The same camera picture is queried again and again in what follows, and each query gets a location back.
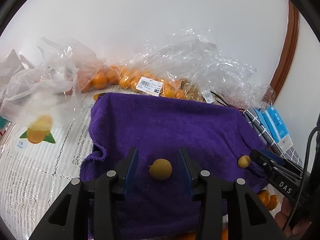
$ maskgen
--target gray checkered cloth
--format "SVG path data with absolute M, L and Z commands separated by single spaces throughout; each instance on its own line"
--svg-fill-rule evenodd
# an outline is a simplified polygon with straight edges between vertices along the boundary
M 256 112 L 253 109 L 247 109 L 243 112 L 243 115 L 247 122 L 252 126 L 252 128 L 257 132 L 258 136 L 264 142 L 266 146 L 270 146 L 273 152 L 287 160 L 291 160 L 294 163 L 302 167 L 302 160 L 298 153 L 293 147 L 287 150 L 285 153 L 282 152 L 281 148 L 278 146 L 273 137 L 268 133 L 267 129 L 261 124 Z

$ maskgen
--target plastic bag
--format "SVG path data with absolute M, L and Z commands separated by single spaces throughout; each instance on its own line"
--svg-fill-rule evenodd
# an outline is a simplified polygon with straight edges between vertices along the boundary
M 76 73 L 70 69 L 58 72 L 42 64 L 12 76 L 1 116 L 28 127 L 32 143 L 41 142 L 51 129 L 73 123 L 82 114 L 82 103 Z
M 75 39 L 61 39 L 58 42 L 40 38 L 37 43 L 44 61 L 53 69 L 64 72 L 66 65 L 73 64 L 82 93 L 104 89 L 109 84 L 118 84 L 118 73 L 105 65 L 105 59 L 98 59 L 95 52 Z
M 202 65 L 205 56 L 220 54 L 215 44 L 209 43 L 209 39 L 209 29 L 189 29 L 161 39 L 160 45 L 154 45 L 155 41 L 145 45 L 147 52 L 130 61 L 134 69 L 140 70 L 135 71 L 133 77 L 128 77 L 132 90 L 152 94 L 152 90 L 148 90 L 144 84 L 153 89 L 154 83 L 161 82 L 159 96 L 184 99 L 182 86 L 186 78 L 194 76 L 195 72 L 205 71 L 206 66 Z
M 7 91 L 10 78 L 23 69 L 24 67 L 14 49 L 9 53 L 4 61 L 0 63 L 0 105 L 2 104 Z
M 211 89 L 231 106 L 241 109 L 265 110 L 274 101 L 275 93 L 270 85 L 252 85 L 249 78 L 256 69 L 241 61 L 217 57 L 209 74 Z
M 273 103 L 272 88 L 250 84 L 256 70 L 223 57 L 209 29 L 182 30 L 162 39 L 151 39 L 144 47 L 145 51 L 138 53 L 125 71 L 120 71 L 120 80 L 125 81 L 122 88 L 130 86 L 135 92 L 207 103 L 215 101 L 212 91 L 229 105 L 244 109 L 266 109 Z M 158 94 L 152 92 L 156 82 L 162 83 Z

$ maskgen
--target finger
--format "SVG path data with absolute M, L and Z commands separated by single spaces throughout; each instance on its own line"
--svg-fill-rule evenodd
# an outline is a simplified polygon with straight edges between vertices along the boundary
M 299 233 L 305 233 L 308 227 L 311 225 L 311 222 L 308 219 L 302 219 L 299 223 L 293 228 L 292 234 L 297 235 Z
M 290 215 L 291 209 L 292 207 L 289 200 L 287 198 L 284 198 L 281 205 L 281 212 L 288 217 Z
M 285 222 L 287 221 L 287 217 L 282 212 L 278 212 L 275 215 L 275 221 L 277 222 L 279 227 L 282 229 Z M 291 228 L 287 227 L 283 233 L 284 233 L 285 237 L 288 238 L 291 235 Z

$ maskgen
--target barcode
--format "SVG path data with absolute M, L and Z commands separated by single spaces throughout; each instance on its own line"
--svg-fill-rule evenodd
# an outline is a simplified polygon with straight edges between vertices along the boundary
M 144 81 L 144 80 L 141 80 L 141 85 L 144 85 L 146 87 L 150 87 L 151 86 L 151 83 L 150 82 L 147 82 L 147 81 Z
M 202 95 L 208 104 L 211 104 L 215 101 L 213 95 L 210 92 L 202 93 Z

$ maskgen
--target bag of oranges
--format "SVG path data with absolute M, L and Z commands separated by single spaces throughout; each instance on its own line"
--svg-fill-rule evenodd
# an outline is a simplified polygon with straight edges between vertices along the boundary
M 53 42 L 43 37 L 39 39 L 37 46 L 44 61 L 51 68 L 58 72 L 76 73 L 82 93 L 118 84 L 116 69 L 105 65 L 105 58 L 97 58 L 92 49 L 75 39 L 61 39 Z
M 205 76 L 208 55 L 216 56 L 219 51 L 213 43 L 202 42 L 201 37 L 189 31 L 170 37 L 169 45 L 159 50 L 152 46 L 148 53 L 142 53 L 144 57 L 131 61 L 135 71 L 131 75 L 124 72 L 125 88 L 130 84 L 135 92 L 203 102 L 201 91 L 191 82 L 195 83 L 193 79 L 198 79 L 199 73 Z

